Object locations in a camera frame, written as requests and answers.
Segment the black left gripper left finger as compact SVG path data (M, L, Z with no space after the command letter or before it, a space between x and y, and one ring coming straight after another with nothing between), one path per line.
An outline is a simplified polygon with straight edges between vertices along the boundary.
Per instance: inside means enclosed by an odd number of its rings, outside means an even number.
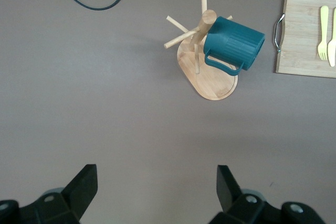
M1 223L79 223L97 191L97 166L87 164L60 192L44 194L27 206L2 200Z

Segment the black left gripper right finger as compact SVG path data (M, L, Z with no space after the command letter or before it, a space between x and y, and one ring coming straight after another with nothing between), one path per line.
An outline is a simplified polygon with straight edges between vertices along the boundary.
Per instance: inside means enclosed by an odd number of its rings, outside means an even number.
M222 211L210 223L322 223L310 206L288 201L280 209L252 191L243 191L226 165L218 165L216 191Z

